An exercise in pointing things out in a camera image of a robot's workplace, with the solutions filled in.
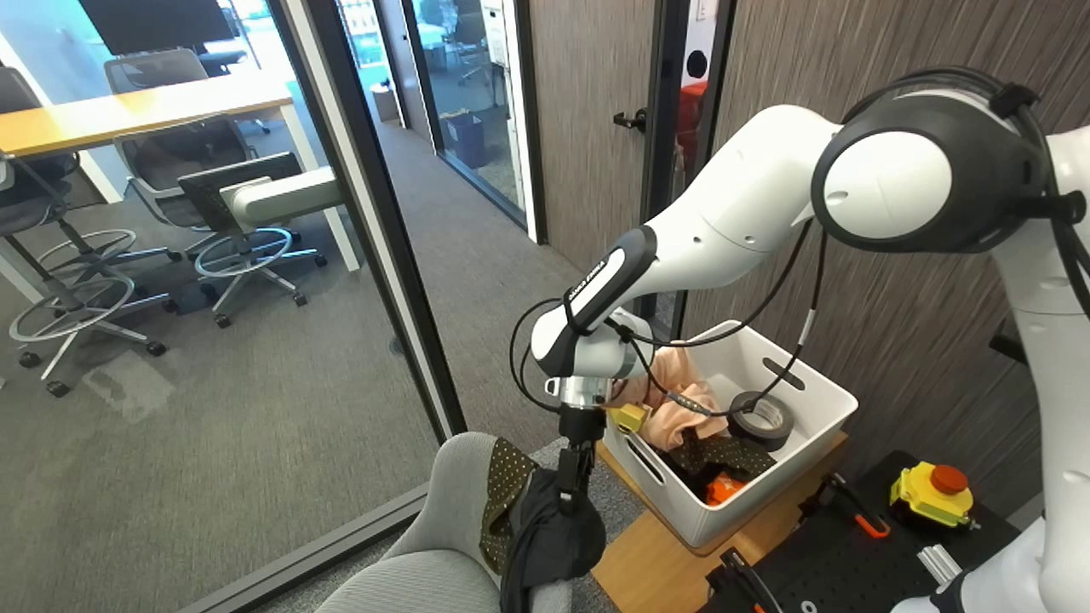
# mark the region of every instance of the wall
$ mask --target wall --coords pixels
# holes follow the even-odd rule
[[[108,81],[102,70],[108,50],[78,0],[8,0],[0,37],[8,37],[48,102],[108,96]],[[84,172],[102,169],[102,181],[114,190],[123,190],[131,169],[118,153],[114,147],[99,147],[89,156],[96,164],[84,164]]]
[[[1090,117],[1090,8],[1081,0],[739,0],[717,142],[774,102],[843,117],[875,86],[922,64],[974,64],[1041,92],[1041,123]],[[785,255],[728,294],[692,295],[687,327],[742,315]],[[791,343],[812,294],[812,255],[758,324]],[[809,362],[851,389],[847,472],[887,449],[968,465],[982,496],[1017,509],[1040,490],[1035,392],[988,349],[1007,315],[988,255],[875,255],[830,244]]]

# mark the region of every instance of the desk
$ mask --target desk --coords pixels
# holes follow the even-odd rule
[[[317,167],[317,153],[303,131],[289,92],[278,81],[255,76],[223,76],[206,81],[180,81],[163,87],[142,87],[126,96],[78,98],[65,106],[25,110],[0,117],[0,156],[21,159],[59,148],[107,147],[139,131],[177,129],[215,117],[254,117],[278,110],[288,131],[298,142],[301,167]],[[344,268],[359,268],[353,244],[338,206],[326,206],[326,223],[340,248]],[[0,262],[0,273],[29,294],[29,280],[14,280],[18,268]]]
[[[663,529],[651,509],[628,523],[602,558],[593,566],[593,580],[623,613],[661,613],[661,609],[702,609],[712,596],[707,575],[721,566],[725,547],[739,547],[751,560],[770,554],[799,529],[801,505],[820,487],[830,465],[843,459],[846,434],[830,454],[805,470],[788,490],[781,490],[760,514],[754,514],[735,534],[721,534],[717,553],[696,554]],[[601,459],[628,482],[623,470],[601,446]]]

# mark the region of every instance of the office chair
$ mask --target office chair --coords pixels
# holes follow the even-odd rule
[[[25,81],[25,76],[18,67],[0,64],[0,111],[39,106],[40,102]],[[55,379],[55,372],[68,356],[73,343],[89,330],[107,330],[114,338],[135,339],[150,354],[166,349],[159,339],[114,324],[115,315],[142,307],[171,307],[171,295],[139,295],[135,280],[115,268],[123,255],[132,255],[131,240],[107,238],[91,244],[89,236],[102,238],[102,230],[83,236],[65,222],[65,206],[68,201],[76,201],[76,181],[76,153],[46,153],[9,159],[0,190],[0,236],[48,286],[46,301],[32,304],[25,314],[9,321],[9,338],[25,343],[25,368],[40,363],[40,354],[33,349],[39,343],[63,343],[40,372],[40,381],[50,396],[73,392],[65,381]],[[48,222],[63,229],[65,240],[33,259],[18,236]]]
[[[431,492],[402,538],[369,567],[338,585],[317,613],[359,609],[500,609],[500,575],[484,554],[491,465],[498,434],[459,432],[432,459]],[[573,581],[549,581],[533,592],[533,609],[573,609]]]
[[[175,50],[139,50],[118,54],[107,60],[107,78],[114,92],[156,87],[177,81],[208,78],[197,54],[188,47]],[[197,126],[180,126],[166,131],[146,131],[118,142],[131,169],[132,194],[154,211],[154,219],[177,229],[206,229],[211,230],[197,244],[188,248],[206,294],[215,301],[211,314],[218,327],[231,327],[226,314],[229,301],[250,276],[265,276],[288,294],[298,295],[298,307],[307,307],[307,295],[283,276],[274,273],[275,262],[313,259],[323,266],[317,248],[293,248],[293,236],[288,229],[241,229],[226,223],[226,203],[218,190],[184,190],[180,178],[202,178],[206,169],[258,169],[274,167],[283,178],[283,159],[250,164],[254,147],[241,140],[231,120],[206,120]]]

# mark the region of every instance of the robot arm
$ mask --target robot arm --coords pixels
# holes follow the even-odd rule
[[[754,117],[663,213],[623,236],[540,315],[533,354],[549,392],[565,407],[601,407],[612,379],[633,372],[632,347],[602,327],[623,301],[728,286],[812,213],[839,240],[875,251],[990,248],[1041,397],[1048,523],[972,571],[956,599],[995,613],[1085,609],[1090,379],[1074,363],[1090,363],[1081,240],[1090,238],[1081,223],[1090,129],[1046,142],[1028,102],[988,76],[917,70],[869,96],[846,126],[799,106]]]

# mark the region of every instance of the glass wall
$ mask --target glass wall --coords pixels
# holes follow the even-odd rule
[[[234,56],[211,98],[247,98],[255,81],[293,87],[288,106],[274,102],[264,117],[226,111],[234,123],[226,131],[247,142],[247,159],[293,148],[303,169],[320,164],[307,120],[313,102],[298,86],[268,10],[255,0],[218,8],[231,8],[241,29],[238,39],[202,47],[206,60]],[[102,60],[115,54],[83,14],[83,0],[50,0],[48,10],[9,2],[0,29],[14,29],[8,39],[32,78],[48,92],[65,86],[68,96],[55,102],[114,96]],[[126,178],[142,178],[142,164],[131,153],[123,159]],[[353,190],[344,206],[332,203],[334,219],[347,222],[361,206]],[[423,294],[406,301],[418,286],[417,268],[392,268],[402,259],[382,251],[382,262],[347,273],[326,211],[283,213],[293,255],[278,259],[278,248],[254,244],[250,230],[215,236],[194,201],[171,203],[180,206],[188,222],[131,194],[114,206],[65,213],[78,230],[132,229],[139,248],[163,244],[180,255],[114,262],[139,295],[171,295],[175,308],[146,307],[115,321],[163,343],[163,354],[132,338],[84,333],[48,374],[68,389],[55,397],[40,383],[46,372],[25,362],[25,343],[0,338],[0,609],[184,609],[332,532],[344,534],[427,482],[444,419],[423,381],[444,389],[450,379],[441,368],[423,374],[418,354],[444,363],[444,347],[417,333],[432,330],[423,324]],[[40,223],[18,238],[40,255],[63,236]],[[247,262],[275,276],[255,273],[229,290],[238,276],[206,276],[194,266],[206,238],[254,244]],[[376,236],[369,244],[351,238],[361,259],[382,244]],[[25,308],[29,301],[0,280],[3,330]],[[46,362],[55,349],[59,343],[33,343]]]
[[[512,54],[500,0],[412,0],[441,148],[518,211]]]

